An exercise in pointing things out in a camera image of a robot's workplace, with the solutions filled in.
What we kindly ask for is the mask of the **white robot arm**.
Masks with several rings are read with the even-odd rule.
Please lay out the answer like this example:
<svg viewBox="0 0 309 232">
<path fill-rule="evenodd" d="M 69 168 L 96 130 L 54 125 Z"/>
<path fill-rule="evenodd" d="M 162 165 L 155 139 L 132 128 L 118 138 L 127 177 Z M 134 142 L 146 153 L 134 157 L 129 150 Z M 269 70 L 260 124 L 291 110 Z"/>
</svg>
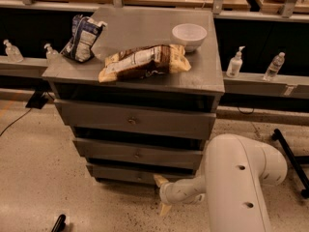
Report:
<svg viewBox="0 0 309 232">
<path fill-rule="evenodd" d="M 284 156 L 273 146 L 236 134 L 214 137 L 202 174 L 175 183 L 155 174 L 166 215 L 177 203 L 206 196 L 211 232 L 272 232 L 261 185 L 276 186 L 287 175 Z"/>
</svg>

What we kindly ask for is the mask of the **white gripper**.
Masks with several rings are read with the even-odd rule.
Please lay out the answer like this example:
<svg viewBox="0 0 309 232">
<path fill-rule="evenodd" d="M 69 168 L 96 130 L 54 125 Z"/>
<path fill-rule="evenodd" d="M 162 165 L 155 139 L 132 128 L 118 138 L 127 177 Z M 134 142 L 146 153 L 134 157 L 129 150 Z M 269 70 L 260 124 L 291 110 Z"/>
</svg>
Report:
<svg viewBox="0 0 309 232">
<path fill-rule="evenodd" d="M 168 180 L 158 174 L 154 174 L 154 181 L 156 185 L 160 188 L 159 196 L 162 203 L 160 203 L 160 212 L 161 217 L 166 216 L 172 208 L 172 204 L 175 204 L 175 198 L 172 191 L 173 183 L 168 182 Z"/>
</svg>

